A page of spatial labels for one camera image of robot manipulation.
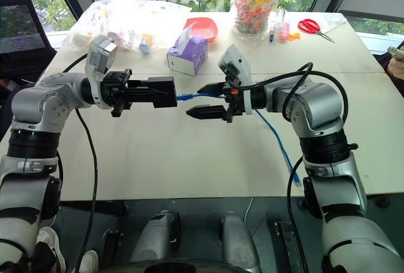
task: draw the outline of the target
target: pen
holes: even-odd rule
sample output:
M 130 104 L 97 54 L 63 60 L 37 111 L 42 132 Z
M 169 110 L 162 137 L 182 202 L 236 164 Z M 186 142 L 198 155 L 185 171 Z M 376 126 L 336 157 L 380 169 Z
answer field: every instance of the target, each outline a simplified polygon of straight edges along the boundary
M 275 21 L 271 22 L 271 29 L 270 29 L 270 42 L 273 42 L 273 26 L 275 25 Z

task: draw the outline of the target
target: person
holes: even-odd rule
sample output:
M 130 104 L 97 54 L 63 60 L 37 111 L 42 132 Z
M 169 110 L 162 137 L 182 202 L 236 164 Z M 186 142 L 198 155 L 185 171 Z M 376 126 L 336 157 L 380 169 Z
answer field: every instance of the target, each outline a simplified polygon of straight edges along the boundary
M 59 247 L 59 237 L 50 227 L 39 229 L 37 244 L 32 260 L 32 272 L 65 273 L 66 262 Z M 98 255 L 96 251 L 87 251 L 80 264 L 80 273 L 95 273 L 98 271 Z
M 404 50 L 404 41 L 397 48 Z M 376 59 L 404 97 L 404 62 L 396 60 L 389 52 L 380 55 Z

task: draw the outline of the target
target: scissors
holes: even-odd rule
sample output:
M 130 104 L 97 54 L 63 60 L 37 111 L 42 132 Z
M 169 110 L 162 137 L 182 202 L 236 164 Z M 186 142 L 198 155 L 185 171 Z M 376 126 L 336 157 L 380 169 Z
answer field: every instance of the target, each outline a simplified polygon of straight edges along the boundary
M 326 40 L 335 43 L 332 38 L 321 32 L 320 25 L 318 25 L 318 23 L 312 19 L 304 19 L 300 21 L 299 24 L 297 24 L 297 28 L 306 33 L 320 35 Z

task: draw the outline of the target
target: orange object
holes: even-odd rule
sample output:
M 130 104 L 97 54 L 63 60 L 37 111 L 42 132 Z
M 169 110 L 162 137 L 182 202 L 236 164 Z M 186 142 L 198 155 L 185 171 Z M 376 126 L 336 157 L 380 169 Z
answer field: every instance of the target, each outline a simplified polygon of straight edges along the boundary
M 190 35 L 208 39 L 212 42 L 217 37 L 217 26 L 211 18 L 191 18 L 185 23 L 184 29 L 193 24 Z

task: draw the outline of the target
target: purple tissue box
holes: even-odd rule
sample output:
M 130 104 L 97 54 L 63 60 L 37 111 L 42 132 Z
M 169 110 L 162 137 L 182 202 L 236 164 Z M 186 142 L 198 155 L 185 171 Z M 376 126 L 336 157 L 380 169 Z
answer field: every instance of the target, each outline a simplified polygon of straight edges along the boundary
M 208 56 L 208 40 L 201 37 L 189 37 L 182 54 L 179 54 L 179 40 L 180 38 L 177 39 L 174 47 L 171 47 L 167 52 L 169 67 L 179 73 L 194 76 Z

